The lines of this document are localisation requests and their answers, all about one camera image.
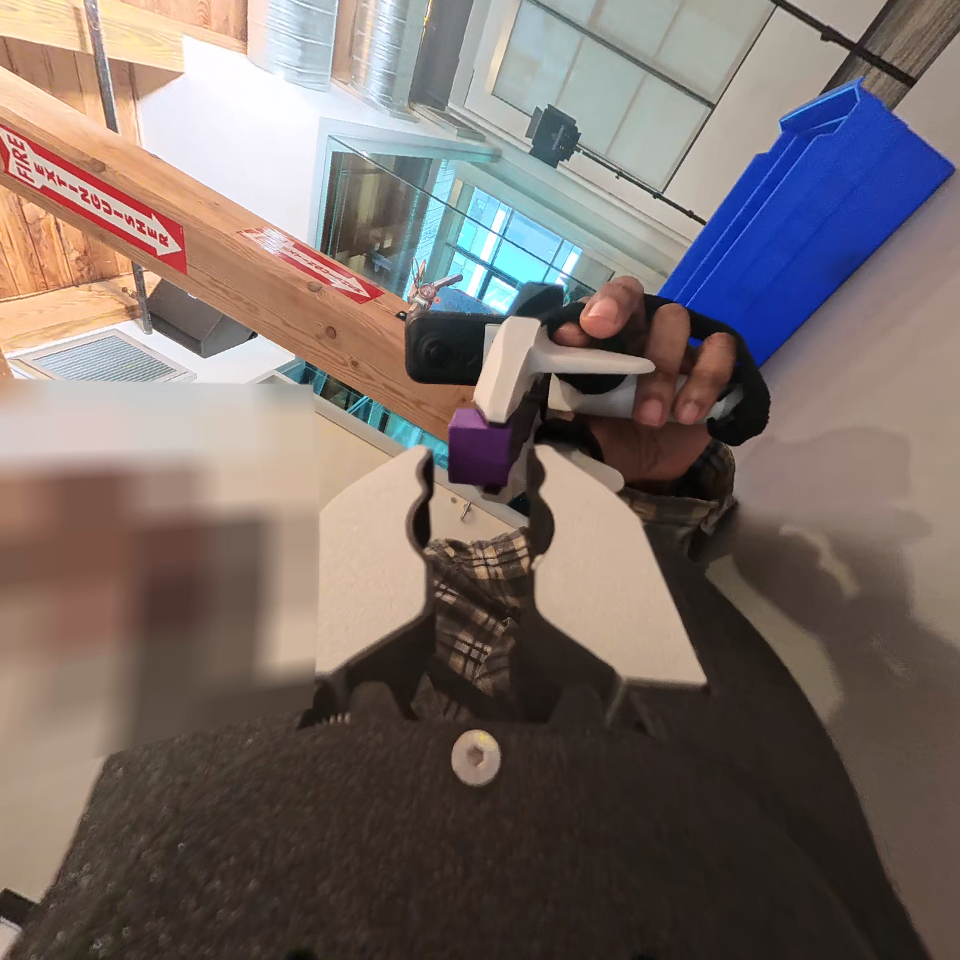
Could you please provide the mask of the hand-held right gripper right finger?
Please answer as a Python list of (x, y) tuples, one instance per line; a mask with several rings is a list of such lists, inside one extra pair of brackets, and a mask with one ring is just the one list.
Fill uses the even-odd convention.
[(529, 600), (517, 634), (532, 690), (702, 690), (695, 652), (640, 518), (558, 449), (529, 455)]

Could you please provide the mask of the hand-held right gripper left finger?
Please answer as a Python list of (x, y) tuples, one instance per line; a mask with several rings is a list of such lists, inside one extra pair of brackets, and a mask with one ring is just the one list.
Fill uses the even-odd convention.
[(434, 458), (409, 448), (339, 492), (319, 515), (317, 679), (359, 665), (422, 620), (433, 592)]

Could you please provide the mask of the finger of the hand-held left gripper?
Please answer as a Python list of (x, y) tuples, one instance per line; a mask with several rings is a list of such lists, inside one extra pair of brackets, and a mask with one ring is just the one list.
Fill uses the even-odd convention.
[(625, 487), (623, 475), (615, 468), (595, 459), (582, 449), (570, 444), (550, 444), (553, 450), (579, 470), (618, 495)]

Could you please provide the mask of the purple wooden cube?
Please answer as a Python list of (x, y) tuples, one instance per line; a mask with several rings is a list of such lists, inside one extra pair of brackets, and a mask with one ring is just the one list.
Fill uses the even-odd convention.
[(505, 488), (514, 463), (512, 444), (509, 423), (488, 423), (474, 407), (457, 409), (448, 426), (449, 481), (497, 491)]

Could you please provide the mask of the blue plastic container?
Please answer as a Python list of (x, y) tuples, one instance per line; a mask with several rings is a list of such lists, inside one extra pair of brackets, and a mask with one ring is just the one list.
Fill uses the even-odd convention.
[(779, 120), (659, 294), (763, 364), (955, 171), (862, 80)]

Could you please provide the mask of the person's left forearm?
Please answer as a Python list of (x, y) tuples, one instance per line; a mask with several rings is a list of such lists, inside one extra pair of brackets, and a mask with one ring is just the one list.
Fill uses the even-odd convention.
[(698, 561), (738, 507), (736, 460), (719, 440), (677, 481), (626, 485), (618, 496), (648, 527), (664, 534), (690, 560)]

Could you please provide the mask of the person's left hand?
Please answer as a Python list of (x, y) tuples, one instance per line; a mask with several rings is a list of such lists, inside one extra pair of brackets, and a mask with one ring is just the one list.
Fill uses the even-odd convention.
[(725, 391), (737, 365), (738, 344), (714, 333), (693, 349), (690, 315), (678, 304), (645, 314), (642, 283), (629, 276), (606, 282), (584, 302), (580, 318), (558, 328), (558, 344), (594, 349), (623, 333), (620, 354), (639, 354), (654, 370), (638, 378), (630, 418), (585, 419), (605, 462), (628, 485), (659, 488), (680, 479), (711, 442), (705, 416)]

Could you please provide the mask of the red canister with labels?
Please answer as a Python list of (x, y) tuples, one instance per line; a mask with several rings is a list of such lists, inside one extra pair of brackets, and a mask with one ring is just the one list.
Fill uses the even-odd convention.
[(426, 280), (425, 276), (426, 260), (414, 257), (411, 261), (411, 282), (406, 294), (407, 321), (429, 312), (440, 302), (439, 293), (442, 289), (462, 282), (464, 278), (461, 272), (430, 281)]

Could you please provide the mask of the red arrow sign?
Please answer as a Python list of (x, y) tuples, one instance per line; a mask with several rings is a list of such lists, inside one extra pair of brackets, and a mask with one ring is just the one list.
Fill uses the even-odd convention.
[(274, 226), (250, 226), (238, 230), (236, 235), (299, 270), (319, 289), (336, 291), (356, 305), (375, 302), (386, 293), (377, 284)]
[(5, 172), (19, 185), (54, 199), (138, 251), (187, 275), (186, 236), (178, 222), (5, 125), (1, 126), (1, 144)]

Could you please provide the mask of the wooden top desk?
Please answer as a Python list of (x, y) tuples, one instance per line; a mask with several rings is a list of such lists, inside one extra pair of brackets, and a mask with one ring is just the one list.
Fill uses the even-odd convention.
[(415, 383), (404, 364), (403, 299), (387, 292), (366, 304), (308, 282), (299, 270), (238, 237), (272, 226), (120, 134), (17, 74), (2, 69), (2, 125), (179, 223), (187, 274), (138, 250), (4, 169), (2, 185), (131, 262), (216, 307), (427, 433), (446, 440), (467, 391)]

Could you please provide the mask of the black studio light on stand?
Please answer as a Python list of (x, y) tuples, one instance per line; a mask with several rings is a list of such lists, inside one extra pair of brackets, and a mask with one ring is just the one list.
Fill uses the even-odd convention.
[(697, 225), (705, 226), (707, 224), (707, 220), (694, 211), (667, 198), (662, 191), (618, 166), (617, 163), (608, 160), (603, 154), (581, 145), (581, 131), (575, 119), (558, 110), (552, 104), (534, 109), (524, 137), (531, 142), (530, 156), (552, 169), (557, 169), (560, 163), (570, 161), (577, 154), (581, 155), (606, 170), (606, 172), (613, 174), (615, 180), (623, 181), (640, 189), (654, 200), (666, 205), (671, 210), (677, 211)]

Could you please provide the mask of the white air vent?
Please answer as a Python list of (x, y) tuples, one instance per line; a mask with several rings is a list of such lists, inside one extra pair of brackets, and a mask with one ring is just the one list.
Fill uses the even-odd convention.
[(35, 380), (193, 382), (197, 374), (119, 329), (29, 349), (8, 359), (14, 375)]

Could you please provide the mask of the black ceiling pipe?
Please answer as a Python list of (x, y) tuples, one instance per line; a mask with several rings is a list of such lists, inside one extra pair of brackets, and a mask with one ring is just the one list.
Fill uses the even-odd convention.
[(786, 13), (787, 16), (798, 20), (801, 24), (813, 30), (821, 42), (834, 44), (844, 49), (847, 54), (855, 57), (864, 64), (879, 71), (881, 74), (905, 86), (908, 90), (913, 89), (917, 83), (917, 78), (912, 77), (906, 71), (895, 66), (883, 56), (869, 50), (863, 43), (853, 40), (846, 36), (833, 26), (823, 22), (807, 11), (801, 9), (787, 1), (771, 1), (775, 8)]

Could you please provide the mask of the grey wall box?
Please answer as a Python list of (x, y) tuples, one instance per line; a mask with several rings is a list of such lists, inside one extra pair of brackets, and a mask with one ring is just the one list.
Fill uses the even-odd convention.
[(258, 337), (258, 333), (188, 294), (166, 279), (147, 298), (153, 330), (201, 358), (211, 358)]

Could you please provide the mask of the silver air duct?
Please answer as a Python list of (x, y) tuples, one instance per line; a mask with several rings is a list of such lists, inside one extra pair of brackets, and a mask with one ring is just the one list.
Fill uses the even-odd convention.
[(364, 103), (405, 117), (429, 7), (427, 1), (249, 1), (246, 54), (301, 89), (342, 85)]

